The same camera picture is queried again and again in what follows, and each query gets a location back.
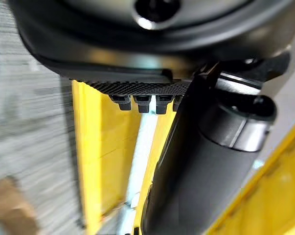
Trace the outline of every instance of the black cylindrical tube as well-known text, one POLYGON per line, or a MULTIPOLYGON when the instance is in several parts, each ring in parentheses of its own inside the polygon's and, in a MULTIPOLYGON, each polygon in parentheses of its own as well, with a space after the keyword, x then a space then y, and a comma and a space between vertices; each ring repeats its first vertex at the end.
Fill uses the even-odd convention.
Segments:
POLYGON ((143 234, 208 229, 240 189, 275 117, 270 98, 218 91, 196 77, 157 164, 143 234))

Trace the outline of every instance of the cardboard box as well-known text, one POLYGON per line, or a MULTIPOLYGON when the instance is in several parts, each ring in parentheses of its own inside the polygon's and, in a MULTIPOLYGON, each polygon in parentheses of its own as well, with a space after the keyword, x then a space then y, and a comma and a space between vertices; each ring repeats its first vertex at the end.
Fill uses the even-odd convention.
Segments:
POLYGON ((33 207, 9 178, 0 180, 0 224, 9 235, 40 234, 33 207))

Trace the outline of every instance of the yellow panel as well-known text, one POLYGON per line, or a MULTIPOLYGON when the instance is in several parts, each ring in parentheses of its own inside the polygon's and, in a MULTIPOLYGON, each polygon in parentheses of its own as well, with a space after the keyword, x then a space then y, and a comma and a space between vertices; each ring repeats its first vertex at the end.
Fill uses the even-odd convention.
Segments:
POLYGON ((145 175, 144 175, 144 181, 140 192, 140 197, 138 201, 138 205, 136 207, 136 217, 134 221, 134 227, 141 227, 141 216, 143 211, 144 202, 148 193, 148 189, 152 183, 154 171, 156 164, 158 162, 158 159, 161 155, 162 148, 164 146, 164 143, 167 139, 167 135, 169 133, 171 124, 173 122, 173 119, 175 117, 175 112, 172 111, 172 103, 168 105, 167 108, 167 114, 165 115, 159 115, 156 131, 154 134, 153 144, 151 153, 149 156, 149 160, 147 163, 145 175))
POLYGON ((242 234, 268 234, 266 227, 268 221, 266 220, 266 204, 264 203, 264 197, 265 195, 262 187, 257 187, 255 191, 248 195, 243 207, 242 234))
POLYGON ((231 235, 295 235, 295 127, 208 234, 224 234, 224 224, 231 235))
POLYGON ((227 235, 241 235, 241 221, 243 215, 243 205, 235 209, 227 222, 227 235))
POLYGON ((125 197, 140 124, 137 106, 120 111, 94 88, 72 82, 81 199, 87 234, 125 197))

